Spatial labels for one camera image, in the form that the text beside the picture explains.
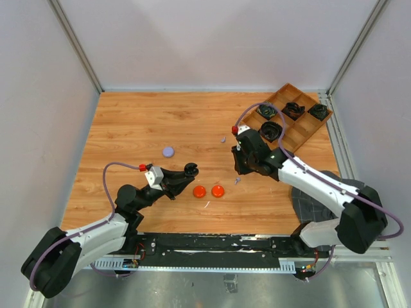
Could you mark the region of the orange earbud case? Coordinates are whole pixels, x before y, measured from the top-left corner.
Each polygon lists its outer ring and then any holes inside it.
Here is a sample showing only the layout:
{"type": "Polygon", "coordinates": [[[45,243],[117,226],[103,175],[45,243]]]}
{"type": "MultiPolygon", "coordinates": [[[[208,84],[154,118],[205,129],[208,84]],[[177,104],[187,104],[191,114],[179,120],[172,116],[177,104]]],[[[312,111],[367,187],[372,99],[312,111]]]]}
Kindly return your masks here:
{"type": "Polygon", "coordinates": [[[225,194],[225,189],[221,185],[215,185],[211,189],[211,194],[215,198],[221,198],[225,194]]]}
{"type": "Polygon", "coordinates": [[[198,185],[193,188],[193,196],[196,198],[203,198],[206,195],[207,191],[204,186],[198,185]]]}

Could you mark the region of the purple earbud case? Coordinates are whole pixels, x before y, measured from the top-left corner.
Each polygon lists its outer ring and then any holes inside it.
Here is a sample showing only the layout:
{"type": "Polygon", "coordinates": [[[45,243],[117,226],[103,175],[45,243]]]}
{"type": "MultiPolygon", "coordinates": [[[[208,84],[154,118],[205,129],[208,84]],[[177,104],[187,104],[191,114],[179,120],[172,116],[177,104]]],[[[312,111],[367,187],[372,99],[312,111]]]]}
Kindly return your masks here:
{"type": "Polygon", "coordinates": [[[162,150],[162,155],[166,158],[172,158],[175,154],[175,150],[171,146],[167,146],[162,150]]]}

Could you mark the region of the black earbud case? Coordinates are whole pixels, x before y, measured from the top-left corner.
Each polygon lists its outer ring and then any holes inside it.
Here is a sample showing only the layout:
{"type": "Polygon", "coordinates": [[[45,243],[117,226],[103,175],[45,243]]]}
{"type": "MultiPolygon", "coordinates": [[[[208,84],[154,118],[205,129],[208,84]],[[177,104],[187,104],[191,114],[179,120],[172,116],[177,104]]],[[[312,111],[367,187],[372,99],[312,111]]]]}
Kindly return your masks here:
{"type": "Polygon", "coordinates": [[[184,174],[186,176],[196,177],[199,173],[198,165],[196,163],[188,163],[184,166],[184,174]]]}

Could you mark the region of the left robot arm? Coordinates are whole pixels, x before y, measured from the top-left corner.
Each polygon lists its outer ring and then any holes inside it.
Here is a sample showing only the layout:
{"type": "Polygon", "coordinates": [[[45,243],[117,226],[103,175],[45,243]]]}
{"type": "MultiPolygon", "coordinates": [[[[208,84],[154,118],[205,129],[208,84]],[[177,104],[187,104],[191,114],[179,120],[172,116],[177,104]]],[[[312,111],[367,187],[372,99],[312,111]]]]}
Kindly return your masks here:
{"type": "Polygon", "coordinates": [[[198,166],[188,163],[182,171],[170,171],[152,164],[140,165],[147,184],[136,188],[126,184],[110,198],[108,216],[80,228],[49,229],[21,267],[30,289],[45,298],[58,295],[84,267],[111,252],[132,253],[137,248],[137,227],[142,209],[163,196],[174,200],[198,175],[198,166]]]}

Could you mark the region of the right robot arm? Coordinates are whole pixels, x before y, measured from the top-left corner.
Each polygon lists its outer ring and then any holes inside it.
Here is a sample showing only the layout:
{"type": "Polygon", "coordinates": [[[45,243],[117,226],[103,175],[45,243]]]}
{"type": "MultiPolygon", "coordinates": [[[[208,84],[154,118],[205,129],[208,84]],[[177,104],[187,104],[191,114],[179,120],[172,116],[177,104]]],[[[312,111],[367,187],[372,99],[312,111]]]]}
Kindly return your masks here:
{"type": "Polygon", "coordinates": [[[380,196],[369,186],[357,188],[335,180],[305,164],[282,148],[271,150],[260,134],[246,125],[233,126],[237,144],[231,151],[239,175],[256,172],[302,191],[330,210],[335,218],[303,223],[291,240],[299,257],[319,246],[342,244],[365,253],[388,224],[380,196]]]}

